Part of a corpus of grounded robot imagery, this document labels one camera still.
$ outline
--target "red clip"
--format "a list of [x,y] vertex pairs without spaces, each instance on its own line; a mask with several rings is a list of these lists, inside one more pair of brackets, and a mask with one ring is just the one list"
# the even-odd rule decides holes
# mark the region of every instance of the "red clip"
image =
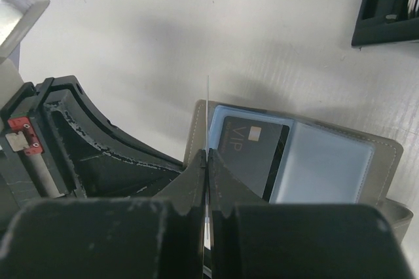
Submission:
[[24,133],[26,140],[29,143],[29,148],[24,149],[25,155],[36,155],[44,151],[39,142],[39,138],[27,117],[16,117],[15,119],[9,119],[7,122],[14,132]]

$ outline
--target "white surface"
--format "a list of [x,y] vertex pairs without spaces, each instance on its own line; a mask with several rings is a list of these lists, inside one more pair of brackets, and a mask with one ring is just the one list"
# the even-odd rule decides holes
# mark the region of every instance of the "white surface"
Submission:
[[[419,46],[354,50],[361,0],[52,0],[21,73],[76,75],[113,124],[179,159],[194,102],[286,110],[403,144],[389,196],[419,214]],[[419,273],[419,221],[403,247]]]

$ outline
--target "card chip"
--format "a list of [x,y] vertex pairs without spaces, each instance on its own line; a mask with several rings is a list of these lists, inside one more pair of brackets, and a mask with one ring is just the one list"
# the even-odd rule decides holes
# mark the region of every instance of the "card chip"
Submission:
[[261,130],[262,130],[262,128],[260,128],[260,127],[252,126],[250,128],[248,140],[259,141],[259,137],[261,136]]

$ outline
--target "gray leather wallet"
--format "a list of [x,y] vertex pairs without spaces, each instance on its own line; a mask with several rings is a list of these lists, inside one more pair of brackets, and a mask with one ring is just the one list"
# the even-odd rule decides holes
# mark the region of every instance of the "gray leather wallet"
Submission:
[[[217,102],[208,105],[209,148],[273,204],[362,203],[378,208],[401,241],[413,214],[386,198],[403,148],[325,122]],[[185,166],[206,145],[206,102],[197,102]]]

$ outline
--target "table surface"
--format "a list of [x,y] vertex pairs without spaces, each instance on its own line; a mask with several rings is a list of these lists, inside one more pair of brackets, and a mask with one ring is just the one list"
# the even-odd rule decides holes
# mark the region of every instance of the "table surface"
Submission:
[[[419,46],[352,49],[361,0],[51,0],[27,81],[75,75],[113,124],[178,159],[206,96],[397,140],[388,196],[419,214]],[[419,220],[403,241],[419,274]]]

